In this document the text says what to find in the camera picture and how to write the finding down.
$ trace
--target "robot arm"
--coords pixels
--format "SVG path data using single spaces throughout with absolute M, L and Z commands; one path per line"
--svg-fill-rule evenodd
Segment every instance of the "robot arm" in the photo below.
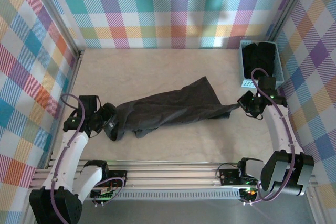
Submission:
M 278 95 L 275 82 L 274 77 L 260 77 L 258 87 L 272 98 L 287 125 L 290 125 L 286 99 Z M 258 118 L 261 115 L 261 118 L 266 120 L 274 150 L 273 155 L 265 164 L 256 159 L 243 158 L 240 162 L 240 176 L 251 176 L 258 179 L 263 190 L 267 192 L 277 191 L 288 174 L 291 164 L 290 134 L 295 149 L 294 170 L 281 192 L 297 196 L 303 195 L 314 168 L 312 156 L 304 154 L 292 128 L 289 127 L 289 132 L 286 131 L 284 121 L 276 107 L 259 92 L 253 95 L 248 91 L 238 100 L 238 103 L 246 114 L 249 113 L 253 118 Z
M 290 125 L 287 103 L 284 97 L 277 94 L 275 79 L 272 77 L 261 78 L 259 79 L 258 86 L 276 102 L 287 124 Z M 104 129 L 106 135 L 109 136 L 111 130 L 117 124 L 116 109 L 112 104 L 106 103 L 95 112 L 97 96 L 85 95 L 80 96 L 79 99 L 85 108 L 86 116 L 84 124 L 72 144 L 68 146 L 60 163 L 56 178 L 54 178 L 56 166 L 53 166 L 42 188 L 33 190 L 29 197 L 29 202 L 38 224 L 62 223 L 50 204 L 52 182 L 55 182 L 54 189 L 56 193 L 54 199 L 58 211 L 68 223 L 78 223 L 81 215 L 81 206 L 87 195 L 91 193 L 91 195 L 101 196 L 106 192 L 105 189 L 100 189 L 99 187 L 98 191 L 96 191 L 98 182 L 112 177 L 122 177 L 122 185 L 124 185 L 126 179 L 127 171 L 109 171 L 106 161 L 88 161 L 81 171 L 80 176 L 74 181 L 80 155 L 88 142 L 91 131 L 94 130 L 99 133 Z M 238 103 L 245 110 L 246 114 L 249 113 L 251 117 L 254 118 L 261 115 L 262 118 L 266 120 L 274 153 L 267 163 L 253 158 L 243 158 L 239 161 L 238 168 L 219 169 L 219 167 L 216 171 L 216 178 L 212 178 L 212 180 L 215 179 L 218 182 L 219 179 L 220 188 L 224 188 L 225 186 L 228 188 L 235 186 L 239 188 L 239 190 L 241 188 L 241 192 L 244 194 L 244 196 L 241 195 L 241 197 L 246 196 L 246 187 L 256 188 L 257 180 L 261 182 L 263 190 L 268 192 L 278 191 L 288 174 L 292 157 L 289 138 L 282 118 L 279 117 L 276 108 L 270 104 L 265 97 L 260 95 L 260 93 L 253 95 L 252 92 L 248 91 L 238 100 Z M 63 135 L 62 147 L 56 158 L 56 164 L 60 160 L 61 151 L 67 146 L 69 139 L 73 136 L 75 129 L 77 129 L 79 125 L 82 111 L 78 108 L 75 112 L 77 113 L 77 117 L 74 117 L 75 113 L 73 113 L 64 123 L 65 133 Z M 311 156 L 303 153 L 302 148 L 295 139 L 292 129 L 290 129 L 290 135 L 295 148 L 295 165 L 290 179 L 282 192 L 291 195 L 303 195 L 312 174 L 314 161 Z M 151 179 L 153 180 L 153 178 L 149 178 L 148 180 L 148 189 L 152 186 L 151 183 L 149 183 L 152 181 Z M 170 180 L 167 180 L 167 184 L 174 182 L 176 182 L 174 177 L 170 177 Z M 121 186 L 120 184 L 114 183 L 116 182 L 113 182 L 113 186 Z M 243 199 L 255 200 L 255 198 L 256 194 L 254 194 L 254 197 Z

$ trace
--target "plaid wall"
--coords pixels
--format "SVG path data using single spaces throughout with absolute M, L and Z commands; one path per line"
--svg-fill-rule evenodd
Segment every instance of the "plaid wall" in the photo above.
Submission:
M 277 24 L 277 22 L 279 21 L 280 19 L 280 16 L 282 14 L 282 12 L 284 11 L 285 7 L 287 6 L 289 0 L 282 0 L 281 1 L 281 4 L 279 5 L 278 7 L 278 10 L 276 12 L 276 14 L 274 15 L 274 18 L 272 20 L 272 23 L 271 25 L 269 26 L 267 32 L 266 32 L 266 40 L 268 40 L 272 30 L 274 29 L 274 26 Z
M 336 223 L 336 0 L 299 0 L 277 43 L 291 124 Z
M 0 0 L 0 223 L 18 223 L 74 62 L 41 0 Z
M 54 0 L 82 48 L 236 48 L 244 36 L 263 39 L 276 0 L 65 0 L 78 26 Z

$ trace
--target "beige floor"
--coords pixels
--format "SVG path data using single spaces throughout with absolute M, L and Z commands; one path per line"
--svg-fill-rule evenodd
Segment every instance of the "beige floor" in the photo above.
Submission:
M 237 50 L 87 49 L 72 93 L 96 94 L 103 104 L 117 106 L 180 89 L 203 76 L 207 76 L 222 104 L 235 103 L 247 91 L 240 87 Z M 61 132 L 53 157 L 60 140 Z M 121 141 L 113 142 L 101 132 L 90 139 L 81 158 L 237 162 L 242 157 L 267 160 L 271 154 L 266 122 L 248 118 L 238 109 L 229 119 L 162 127 L 141 139 L 128 132 Z

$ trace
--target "colorful plaid pattern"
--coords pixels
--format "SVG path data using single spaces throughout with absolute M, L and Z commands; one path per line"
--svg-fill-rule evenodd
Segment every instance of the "colorful plaid pattern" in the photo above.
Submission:
M 18 223 L 74 62 L 41 0 L 0 0 L 0 223 Z
M 264 38 L 278 9 L 275 0 L 65 1 L 89 48 L 237 48 L 245 36 Z
M 291 124 L 336 221 L 336 0 L 299 0 L 277 43 Z
M 269 26 L 267 32 L 266 32 L 266 40 L 268 40 L 270 33 L 273 31 L 274 26 L 277 24 L 277 22 L 280 20 L 280 16 L 282 12 L 284 11 L 285 7 L 287 6 L 289 0 L 282 0 L 281 4 L 279 5 L 279 8 L 273 18 L 272 24 Z

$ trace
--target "black cloth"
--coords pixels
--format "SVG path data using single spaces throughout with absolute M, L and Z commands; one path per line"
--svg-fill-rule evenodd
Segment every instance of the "black cloth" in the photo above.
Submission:
M 246 79 L 251 79 L 251 73 L 255 68 L 264 69 L 269 76 L 274 72 L 276 46 L 273 43 L 260 42 L 258 45 L 252 43 L 243 48 L 243 65 L 244 76 Z M 254 79 L 258 79 L 265 74 L 261 71 L 256 71 Z
M 144 137 L 160 126 L 181 125 L 204 119 L 228 118 L 238 104 L 221 105 L 206 77 L 180 90 L 151 95 L 117 107 L 119 123 L 112 140 L 120 140 L 125 131 Z

